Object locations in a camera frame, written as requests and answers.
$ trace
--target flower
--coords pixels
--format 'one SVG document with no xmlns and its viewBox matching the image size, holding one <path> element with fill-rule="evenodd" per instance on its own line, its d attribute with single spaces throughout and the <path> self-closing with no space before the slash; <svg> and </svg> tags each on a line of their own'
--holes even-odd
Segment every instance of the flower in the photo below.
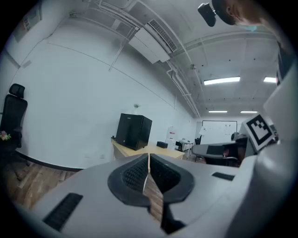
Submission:
<svg viewBox="0 0 298 238">
<path fill-rule="evenodd" d="M 2 140 L 9 140 L 11 138 L 10 134 L 7 134 L 5 131 L 0 132 L 0 138 Z"/>
</svg>

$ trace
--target whiteboard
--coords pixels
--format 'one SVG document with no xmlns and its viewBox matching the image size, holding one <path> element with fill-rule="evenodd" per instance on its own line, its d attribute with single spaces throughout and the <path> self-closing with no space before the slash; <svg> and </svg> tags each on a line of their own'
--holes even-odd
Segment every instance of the whiteboard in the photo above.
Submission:
<svg viewBox="0 0 298 238">
<path fill-rule="evenodd" d="M 236 121 L 203 121 L 201 144 L 216 144 L 231 141 L 231 136 L 237 131 Z"/>
</svg>

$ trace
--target wooden floor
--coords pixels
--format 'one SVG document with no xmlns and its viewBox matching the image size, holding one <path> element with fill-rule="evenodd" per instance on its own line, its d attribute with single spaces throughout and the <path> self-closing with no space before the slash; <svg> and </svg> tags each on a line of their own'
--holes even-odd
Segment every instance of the wooden floor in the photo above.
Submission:
<svg viewBox="0 0 298 238">
<path fill-rule="evenodd" d="M 195 156 L 190 156 L 188 160 L 194 162 Z M 196 162 L 205 163 L 205 161 L 199 159 L 197 159 Z M 9 197 L 14 202 L 28 209 L 31 209 L 48 191 L 75 174 L 75 172 L 56 170 L 34 163 L 30 163 L 30 166 L 26 166 L 25 162 L 16 162 L 13 166 L 22 178 L 22 181 L 19 182 L 11 167 L 6 166 L 2 171 L 3 182 L 7 188 Z M 150 199 L 151 215 L 157 221 L 161 222 L 163 195 L 157 188 L 150 173 L 148 174 L 143 194 Z"/>
</svg>

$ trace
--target wooden desk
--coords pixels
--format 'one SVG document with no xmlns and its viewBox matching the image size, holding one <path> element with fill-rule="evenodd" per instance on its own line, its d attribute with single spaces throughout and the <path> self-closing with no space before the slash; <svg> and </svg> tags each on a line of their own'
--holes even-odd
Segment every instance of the wooden desk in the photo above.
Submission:
<svg viewBox="0 0 298 238">
<path fill-rule="evenodd" d="M 176 159 L 182 159 L 184 153 L 180 151 L 173 151 L 169 149 L 160 148 L 154 144 L 148 144 L 145 148 L 139 149 L 137 151 L 129 149 L 125 146 L 118 144 L 116 141 L 111 139 L 113 147 L 114 147 L 114 156 L 116 159 L 120 159 L 123 157 L 133 156 L 137 154 L 162 154 L 171 156 Z"/>
</svg>

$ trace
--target air conditioning unit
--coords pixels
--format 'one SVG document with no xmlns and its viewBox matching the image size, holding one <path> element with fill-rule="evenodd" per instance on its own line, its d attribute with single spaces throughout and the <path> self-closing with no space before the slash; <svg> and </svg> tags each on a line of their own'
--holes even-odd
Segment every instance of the air conditioning unit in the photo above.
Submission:
<svg viewBox="0 0 298 238">
<path fill-rule="evenodd" d="M 177 49 L 173 40 L 155 20 L 151 20 L 141 28 L 129 44 L 152 64 L 159 60 L 161 62 L 169 60 L 169 53 Z"/>
</svg>

